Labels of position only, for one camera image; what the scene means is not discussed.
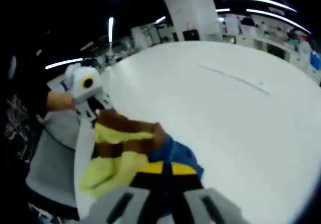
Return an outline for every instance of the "fluorescent light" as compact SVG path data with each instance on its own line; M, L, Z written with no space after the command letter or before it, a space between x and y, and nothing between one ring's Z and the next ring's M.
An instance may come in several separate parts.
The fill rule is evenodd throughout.
M229 12L229 8L224 8L224 9L216 9L216 12Z
M279 18L279 19L284 20L285 22L288 22L288 23L290 23L290 24L292 24L292 25L294 25L296 27L299 27L302 30L305 30L306 32L311 34L311 32L308 31L306 28L300 26L298 23L295 23L295 22L293 22L293 21L291 21L291 20L289 20L289 19L287 19L285 17L281 17L279 15L276 15L276 14L273 14L273 13L270 13L270 12L258 11L258 10L253 10L253 9L246 9L246 11L247 12L252 12L252 13L263 14L263 15L267 15L267 16L271 16L271 17L275 17L275 18Z
M36 56L39 56L42 53L42 49L39 49L36 53Z
M112 28L114 25L114 17L109 18L108 21L108 38L109 38L109 42L112 42Z
M93 42L88 43L87 45L85 45L85 46L83 46L82 48L80 48L80 51L83 51L83 50L87 49L87 48L90 47L91 45L94 45L94 43L93 43Z
M57 62L57 63L51 64L51 65L48 65L48 66L46 66L45 68L46 68L46 69L50 69L50 68L53 68L53 67L57 67L57 66L64 65L64 64L68 64L68 63L72 63L72 62L80 62L80 61L82 61L82 60L83 60L82 58L77 58L77 59L72 59L72 60Z
M248 0L248 1L265 2L265 3L268 3L268 4L272 4L272 5L275 5L275 6L278 6L278 7L282 7L282 8L286 8L286 9L289 9L291 11L296 12L296 10L291 8L291 7L288 7L288 6L283 5L281 3L270 1L270 0Z
M165 20L165 19L166 19L166 17L161 17L157 21L155 21L155 23L157 24L157 23L159 23L159 22L161 22L162 20Z

